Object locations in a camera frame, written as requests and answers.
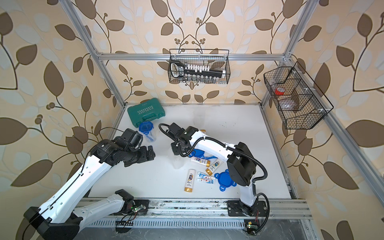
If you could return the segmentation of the blue lid front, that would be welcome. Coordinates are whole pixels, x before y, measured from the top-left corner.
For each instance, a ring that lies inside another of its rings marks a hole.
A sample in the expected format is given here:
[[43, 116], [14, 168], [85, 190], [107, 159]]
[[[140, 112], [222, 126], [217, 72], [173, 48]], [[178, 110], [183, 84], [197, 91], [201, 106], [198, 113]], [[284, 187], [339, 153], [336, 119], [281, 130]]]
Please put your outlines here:
[[224, 172], [221, 173], [215, 173], [214, 174], [215, 179], [218, 180], [219, 183], [219, 189], [221, 192], [225, 192], [227, 188], [229, 187], [236, 187], [237, 183], [235, 183], [229, 174], [229, 170], [226, 169]]

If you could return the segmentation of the aluminium frame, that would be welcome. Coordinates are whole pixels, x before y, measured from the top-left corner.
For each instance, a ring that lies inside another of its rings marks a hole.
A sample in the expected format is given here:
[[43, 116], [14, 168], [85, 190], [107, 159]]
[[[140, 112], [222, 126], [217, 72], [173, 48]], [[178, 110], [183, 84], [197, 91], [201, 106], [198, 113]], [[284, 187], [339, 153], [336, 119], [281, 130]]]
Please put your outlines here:
[[343, 149], [346, 151], [352, 162], [356, 165], [359, 172], [365, 179], [368, 186], [371, 188], [380, 203], [384, 202], [384, 178], [379, 174], [378, 170], [368, 160], [366, 154], [358, 147], [355, 140], [348, 133], [348, 131], [342, 127], [342, 124], [337, 120], [336, 115], [331, 112], [333, 105], [325, 94], [319, 94], [316, 90], [317, 83], [311, 76], [305, 76], [304, 68], [299, 63], [295, 63], [292, 60], [292, 52], [294, 50], [294, 44], [289, 43], [288, 49], [282, 55], [265, 54], [265, 55], [253, 55], [253, 54], [203, 54], [199, 52], [194, 54], [193, 50], [186, 50], [181, 52], [177, 50], [175, 54], [105, 54], [100, 53], [93, 44], [88, 31], [83, 25], [79, 15], [75, 10], [75, 5], [72, 1], [60, 1], [63, 10], [67, 14], [68, 18], [74, 25], [77, 33], [80, 35], [80, 39], [83, 41], [87, 51], [90, 53], [91, 58], [96, 62], [96, 67], [100, 70], [104, 77], [107, 86], [111, 89], [111, 92], [117, 96], [117, 102], [125, 107], [126, 101], [122, 98], [122, 95], [111, 77], [104, 62], [106, 60], [123, 60], [123, 61], [157, 61], [157, 60], [174, 60], [186, 62], [187, 60], [208, 61], [215, 57], [218, 57], [221, 61], [226, 63], [230, 61], [278, 61], [279, 67], [291, 68], [296, 74], [300, 76], [302, 82], [307, 86], [307, 91], [311, 93], [312, 101], [318, 102], [321, 106], [321, 113], [323, 114], [323, 121], [330, 128], [334, 136], [337, 138]]

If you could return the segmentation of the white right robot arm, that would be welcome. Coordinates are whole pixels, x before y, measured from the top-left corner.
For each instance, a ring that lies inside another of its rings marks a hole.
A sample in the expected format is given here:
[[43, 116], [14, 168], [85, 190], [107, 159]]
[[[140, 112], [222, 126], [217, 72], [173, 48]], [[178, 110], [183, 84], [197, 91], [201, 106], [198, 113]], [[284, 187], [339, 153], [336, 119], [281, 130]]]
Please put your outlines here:
[[240, 203], [235, 211], [250, 217], [256, 215], [257, 201], [261, 195], [256, 191], [256, 182], [265, 180], [268, 171], [253, 157], [246, 144], [224, 143], [194, 127], [185, 130], [172, 125], [164, 134], [174, 141], [171, 146], [176, 156], [187, 157], [194, 150], [202, 150], [225, 162], [229, 177], [240, 187]]

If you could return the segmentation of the white bottle purple label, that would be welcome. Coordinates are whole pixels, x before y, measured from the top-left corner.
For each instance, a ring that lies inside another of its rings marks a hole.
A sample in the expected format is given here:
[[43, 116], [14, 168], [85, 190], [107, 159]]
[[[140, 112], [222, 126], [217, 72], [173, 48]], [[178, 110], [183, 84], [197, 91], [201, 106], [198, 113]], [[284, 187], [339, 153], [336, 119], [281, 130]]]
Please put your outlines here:
[[191, 162], [201, 164], [203, 166], [209, 167], [211, 165], [211, 161], [207, 159], [193, 157], [191, 158]]

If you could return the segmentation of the front white bottle gold cap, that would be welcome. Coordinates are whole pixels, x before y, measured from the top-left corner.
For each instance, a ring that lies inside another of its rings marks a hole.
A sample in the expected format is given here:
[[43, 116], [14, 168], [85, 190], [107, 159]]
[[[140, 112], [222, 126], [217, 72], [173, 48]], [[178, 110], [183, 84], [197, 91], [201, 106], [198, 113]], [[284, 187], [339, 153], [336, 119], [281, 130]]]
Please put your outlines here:
[[189, 169], [184, 191], [191, 193], [193, 191], [194, 179], [196, 177], [196, 170]]

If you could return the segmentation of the toothpaste tube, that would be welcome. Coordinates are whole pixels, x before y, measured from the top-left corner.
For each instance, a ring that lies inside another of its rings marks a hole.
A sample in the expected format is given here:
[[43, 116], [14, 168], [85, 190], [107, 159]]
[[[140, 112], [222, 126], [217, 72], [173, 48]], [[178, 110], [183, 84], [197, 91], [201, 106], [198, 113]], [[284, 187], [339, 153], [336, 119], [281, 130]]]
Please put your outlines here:
[[203, 179], [203, 178], [198, 178], [198, 182], [205, 183], [205, 184], [214, 184], [214, 180], [212, 179]]
[[207, 180], [214, 180], [215, 179], [215, 177], [212, 177], [210, 175], [204, 174], [202, 172], [198, 172], [197, 173], [197, 177], [198, 178], [202, 178], [202, 179], [207, 179]]

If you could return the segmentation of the black socket wrench set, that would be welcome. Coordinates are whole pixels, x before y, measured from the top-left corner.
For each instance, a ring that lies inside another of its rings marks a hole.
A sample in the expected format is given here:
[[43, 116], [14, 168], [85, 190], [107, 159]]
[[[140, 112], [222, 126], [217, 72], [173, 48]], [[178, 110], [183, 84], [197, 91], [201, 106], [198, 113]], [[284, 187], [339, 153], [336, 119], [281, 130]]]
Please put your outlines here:
[[227, 72], [225, 70], [210, 69], [209, 67], [202, 65], [184, 64], [180, 61], [171, 61], [169, 64], [169, 70], [172, 77], [178, 79], [183, 77], [192, 77], [192, 75], [196, 77], [199, 76], [200, 78], [208, 77], [209, 79], [222, 79], [227, 76]]

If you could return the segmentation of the white bottle angled gold cap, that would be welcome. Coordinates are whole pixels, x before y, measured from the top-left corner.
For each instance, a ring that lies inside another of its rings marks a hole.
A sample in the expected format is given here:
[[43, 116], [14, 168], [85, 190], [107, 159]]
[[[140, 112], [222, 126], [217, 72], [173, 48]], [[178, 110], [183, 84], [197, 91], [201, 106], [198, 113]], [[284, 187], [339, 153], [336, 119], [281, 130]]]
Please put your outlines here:
[[206, 169], [206, 173], [209, 175], [209, 176], [212, 176], [215, 171], [219, 168], [219, 166], [221, 166], [223, 163], [222, 160], [216, 160], [215, 162], [213, 162], [207, 169]]

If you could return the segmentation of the green plastic tool case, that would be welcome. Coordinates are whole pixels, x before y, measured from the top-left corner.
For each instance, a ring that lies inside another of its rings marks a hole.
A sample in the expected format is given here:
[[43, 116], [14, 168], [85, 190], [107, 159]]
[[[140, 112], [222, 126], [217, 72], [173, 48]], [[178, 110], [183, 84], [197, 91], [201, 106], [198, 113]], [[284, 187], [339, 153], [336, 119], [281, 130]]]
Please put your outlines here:
[[136, 128], [143, 122], [150, 122], [166, 116], [166, 112], [157, 98], [128, 107], [127, 112], [133, 126]]

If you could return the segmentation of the clear plastic container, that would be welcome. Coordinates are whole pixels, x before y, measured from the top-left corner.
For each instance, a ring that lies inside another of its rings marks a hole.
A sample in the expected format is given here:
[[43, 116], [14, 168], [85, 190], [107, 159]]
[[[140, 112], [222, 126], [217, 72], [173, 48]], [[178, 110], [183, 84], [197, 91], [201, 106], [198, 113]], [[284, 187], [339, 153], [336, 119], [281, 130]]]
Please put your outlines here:
[[175, 170], [181, 169], [185, 164], [185, 160], [181, 156], [173, 156], [172, 166]]
[[154, 129], [150, 131], [144, 131], [143, 132], [144, 137], [149, 143], [153, 143], [156, 141], [157, 136], [156, 136], [156, 131]]

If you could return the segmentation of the blue lid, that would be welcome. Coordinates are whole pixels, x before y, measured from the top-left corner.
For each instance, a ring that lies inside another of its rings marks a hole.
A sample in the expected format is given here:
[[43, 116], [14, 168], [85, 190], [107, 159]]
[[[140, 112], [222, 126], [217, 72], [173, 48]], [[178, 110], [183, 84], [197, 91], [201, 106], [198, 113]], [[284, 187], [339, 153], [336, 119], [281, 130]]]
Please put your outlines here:
[[229, 174], [229, 170], [226, 169], [224, 172], [221, 173], [215, 173], [214, 174], [215, 179], [218, 180], [219, 183], [219, 189], [221, 192], [225, 192], [227, 188], [229, 187], [236, 187], [237, 183], [235, 183]]
[[152, 122], [143, 122], [139, 125], [139, 131], [144, 135], [149, 135], [154, 128], [154, 124]]
[[194, 149], [192, 152], [189, 154], [189, 157], [196, 157], [200, 159], [205, 159], [205, 152], [199, 149]]

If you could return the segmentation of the blue toothbrush upper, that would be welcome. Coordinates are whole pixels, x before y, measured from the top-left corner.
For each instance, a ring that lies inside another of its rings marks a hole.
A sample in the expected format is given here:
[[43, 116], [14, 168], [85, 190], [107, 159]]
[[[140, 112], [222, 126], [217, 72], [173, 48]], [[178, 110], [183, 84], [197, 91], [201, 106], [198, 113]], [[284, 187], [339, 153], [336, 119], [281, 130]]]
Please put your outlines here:
[[212, 159], [218, 159], [217, 157], [215, 156], [208, 156], [208, 157], [203, 157], [203, 159], [206, 159], [206, 160], [212, 160]]

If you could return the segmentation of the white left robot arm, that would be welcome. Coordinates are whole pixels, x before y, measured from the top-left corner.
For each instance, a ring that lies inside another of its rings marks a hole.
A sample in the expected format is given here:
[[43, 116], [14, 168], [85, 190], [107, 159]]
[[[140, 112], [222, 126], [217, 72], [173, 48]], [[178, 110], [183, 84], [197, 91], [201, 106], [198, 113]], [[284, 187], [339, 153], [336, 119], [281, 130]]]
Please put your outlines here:
[[88, 225], [115, 213], [137, 215], [146, 209], [136, 206], [127, 191], [117, 190], [112, 196], [85, 207], [78, 203], [92, 186], [113, 166], [123, 162], [125, 167], [154, 160], [152, 146], [103, 140], [95, 145], [84, 164], [49, 200], [40, 207], [30, 207], [24, 214], [44, 240], [72, 240]]

